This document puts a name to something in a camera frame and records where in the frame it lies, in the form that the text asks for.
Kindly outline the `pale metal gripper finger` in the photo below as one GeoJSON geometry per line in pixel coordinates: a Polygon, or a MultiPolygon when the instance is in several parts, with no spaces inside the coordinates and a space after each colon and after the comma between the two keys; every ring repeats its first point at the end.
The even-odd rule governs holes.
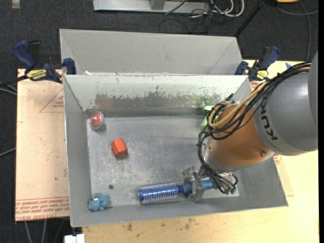
{"type": "Polygon", "coordinates": [[[205,190],[206,188],[204,186],[193,187],[191,193],[188,195],[188,198],[195,203],[198,203],[202,200],[205,190]]]}
{"type": "Polygon", "coordinates": [[[200,170],[195,167],[188,167],[182,171],[183,183],[200,184],[200,170]]]}

